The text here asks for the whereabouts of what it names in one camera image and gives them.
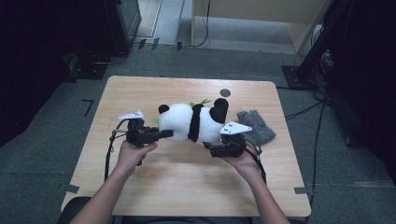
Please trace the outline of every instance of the hand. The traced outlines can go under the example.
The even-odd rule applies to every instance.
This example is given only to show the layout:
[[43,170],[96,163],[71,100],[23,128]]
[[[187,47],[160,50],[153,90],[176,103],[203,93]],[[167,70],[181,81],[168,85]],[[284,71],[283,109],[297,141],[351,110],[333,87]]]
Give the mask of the hand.
[[147,154],[157,148],[157,143],[145,147],[137,148],[133,144],[124,140],[120,147],[119,160],[117,161],[117,170],[122,171],[127,176],[134,173],[136,165],[146,158]]
[[[247,146],[247,149],[253,154],[257,153],[253,147]],[[246,151],[238,158],[227,157],[222,159],[233,166],[236,172],[246,179],[247,182],[249,179],[257,177],[257,175],[261,176],[259,166]]]

